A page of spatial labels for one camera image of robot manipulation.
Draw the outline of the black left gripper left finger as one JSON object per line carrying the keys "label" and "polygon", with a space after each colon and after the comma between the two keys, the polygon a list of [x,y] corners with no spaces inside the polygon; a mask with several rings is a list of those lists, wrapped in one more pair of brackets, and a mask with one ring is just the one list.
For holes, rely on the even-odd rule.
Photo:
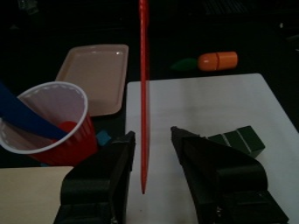
{"label": "black left gripper left finger", "polygon": [[136,133],[130,131],[68,172],[54,224],[126,224]]}

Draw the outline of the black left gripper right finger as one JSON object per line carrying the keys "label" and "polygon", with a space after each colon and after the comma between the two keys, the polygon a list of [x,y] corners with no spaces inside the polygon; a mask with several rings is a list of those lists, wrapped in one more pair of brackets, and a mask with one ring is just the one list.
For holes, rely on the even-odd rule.
{"label": "black left gripper right finger", "polygon": [[263,165],[246,153],[171,127],[199,224],[287,224]]}

